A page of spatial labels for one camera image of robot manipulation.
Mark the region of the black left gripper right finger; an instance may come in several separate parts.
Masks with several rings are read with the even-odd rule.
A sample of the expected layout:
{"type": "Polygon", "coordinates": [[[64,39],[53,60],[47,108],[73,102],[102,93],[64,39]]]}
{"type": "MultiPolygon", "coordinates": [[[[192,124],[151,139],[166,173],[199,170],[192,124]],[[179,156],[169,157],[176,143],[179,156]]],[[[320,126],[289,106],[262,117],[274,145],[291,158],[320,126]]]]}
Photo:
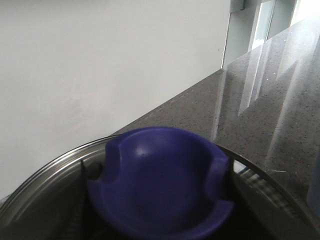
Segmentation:
{"type": "Polygon", "coordinates": [[[234,160],[229,161],[228,182],[232,191],[244,202],[249,212],[276,240],[314,240],[315,231],[302,221],[295,220],[274,207],[261,194],[248,186],[234,171],[234,160]]]}

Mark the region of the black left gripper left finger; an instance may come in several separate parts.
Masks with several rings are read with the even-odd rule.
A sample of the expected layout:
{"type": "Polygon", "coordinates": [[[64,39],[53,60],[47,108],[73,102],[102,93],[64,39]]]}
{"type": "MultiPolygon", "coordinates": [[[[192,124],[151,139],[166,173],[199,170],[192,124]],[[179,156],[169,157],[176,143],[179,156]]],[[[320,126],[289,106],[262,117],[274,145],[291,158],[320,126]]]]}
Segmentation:
{"type": "Polygon", "coordinates": [[[85,195],[80,161],[48,164],[0,207],[2,240],[73,240],[81,235],[85,195]]]}

